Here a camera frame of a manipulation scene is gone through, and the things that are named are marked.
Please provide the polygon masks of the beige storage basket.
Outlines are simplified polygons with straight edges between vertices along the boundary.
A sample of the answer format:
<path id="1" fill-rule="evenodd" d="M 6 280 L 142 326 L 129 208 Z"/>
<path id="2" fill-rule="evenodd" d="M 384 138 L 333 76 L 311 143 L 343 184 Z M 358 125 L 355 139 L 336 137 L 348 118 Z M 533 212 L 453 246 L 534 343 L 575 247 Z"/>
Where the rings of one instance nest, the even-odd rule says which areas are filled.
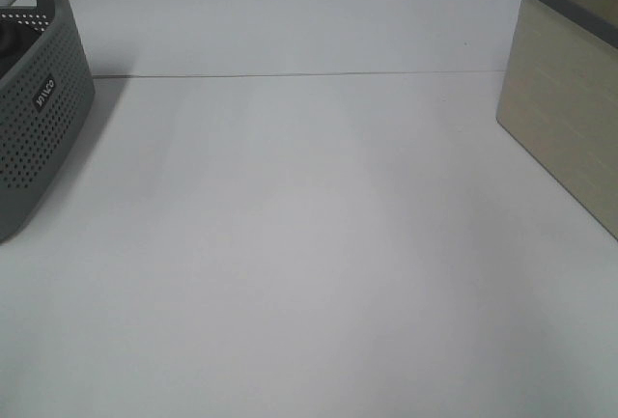
<path id="1" fill-rule="evenodd" d="M 617 234 L 617 0 L 520 0 L 497 122 Z"/>

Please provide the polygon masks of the grey perforated plastic basket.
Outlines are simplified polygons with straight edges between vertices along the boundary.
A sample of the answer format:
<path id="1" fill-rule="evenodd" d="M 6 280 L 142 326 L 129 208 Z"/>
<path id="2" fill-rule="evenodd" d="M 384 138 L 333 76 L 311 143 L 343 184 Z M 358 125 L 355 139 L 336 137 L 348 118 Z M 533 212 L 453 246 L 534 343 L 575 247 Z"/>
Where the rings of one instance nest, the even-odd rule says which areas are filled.
<path id="1" fill-rule="evenodd" d="M 70 0 L 1 9 L 1 238 L 17 234 L 62 168 L 95 98 Z"/>

